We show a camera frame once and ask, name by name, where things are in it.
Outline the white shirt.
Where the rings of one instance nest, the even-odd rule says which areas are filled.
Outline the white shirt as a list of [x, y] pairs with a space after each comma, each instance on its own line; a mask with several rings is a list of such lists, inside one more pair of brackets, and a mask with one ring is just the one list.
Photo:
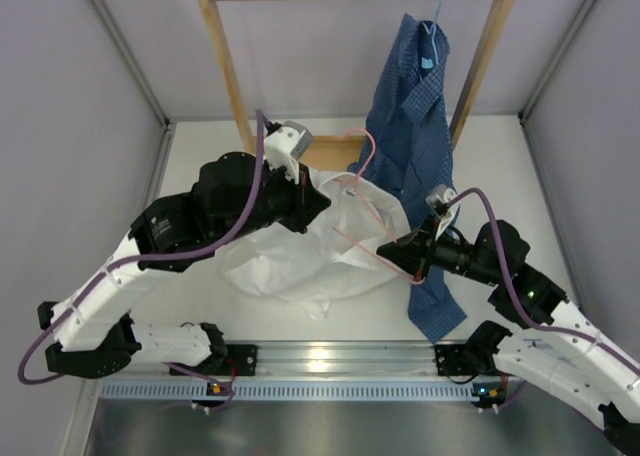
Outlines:
[[220, 273], [242, 293], [279, 299], [321, 320], [332, 302], [400, 276], [376, 250], [408, 233], [409, 223], [398, 199], [369, 181], [348, 172], [310, 174], [331, 206], [305, 234], [276, 223], [230, 244]]

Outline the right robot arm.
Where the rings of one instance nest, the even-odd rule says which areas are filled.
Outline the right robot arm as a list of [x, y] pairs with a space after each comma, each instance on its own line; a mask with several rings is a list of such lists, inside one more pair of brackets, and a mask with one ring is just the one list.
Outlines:
[[526, 262], [530, 246], [504, 220], [485, 224], [475, 242], [459, 232], [418, 229], [376, 253], [420, 279], [432, 269], [492, 287], [465, 344], [468, 366], [516, 376], [584, 416], [624, 455], [639, 452], [639, 363], [599, 330], [567, 293]]

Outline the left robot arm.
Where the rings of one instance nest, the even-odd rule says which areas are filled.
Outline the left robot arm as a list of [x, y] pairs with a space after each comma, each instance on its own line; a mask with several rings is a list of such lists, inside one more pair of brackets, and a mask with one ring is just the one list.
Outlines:
[[99, 379], [160, 363], [174, 374], [219, 373], [229, 352], [215, 324], [145, 324], [131, 309], [236, 239], [273, 224], [306, 233], [330, 205], [306, 166], [292, 179], [245, 152], [203, 165], [190, 191], [155, 200], [134, 220], [111, 260], [75, 295], [40, 305], [41, 328], [54, 338], [45, 350], [49, 371]]

